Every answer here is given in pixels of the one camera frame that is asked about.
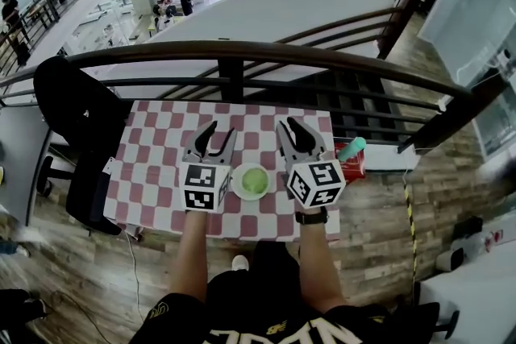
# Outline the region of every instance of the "red and white checkered tablecloth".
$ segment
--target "red and white checkered tablecloth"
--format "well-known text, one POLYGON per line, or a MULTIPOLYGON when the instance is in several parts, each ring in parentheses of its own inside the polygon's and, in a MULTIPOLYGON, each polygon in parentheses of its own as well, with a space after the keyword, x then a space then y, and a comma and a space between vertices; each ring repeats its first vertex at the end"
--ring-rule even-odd
MULTIPOLYGON (((190 135, 202 124, 218 121, 210 149, 218 150, 226 133, 239 133, 231 165, 253 162, 271 176, 269 193, 258 201, 242 201, 230 189, 220 213, 209 216, 208 235, 242 240, 293 241, 299 238, 294 210, 281 180, 281 158, 276 124, 292 116, 321 133, 328 151, 334 143, 330 114, 274 106, 233 105, 211 102, 137 101, 127 120, 116 161, 112 165, 104 215, 116 222, 181 233, 185 212, 181 208, 179 165, 190 135)), ((328 238, 339 238, 339 210, 328 209, 328 238)))

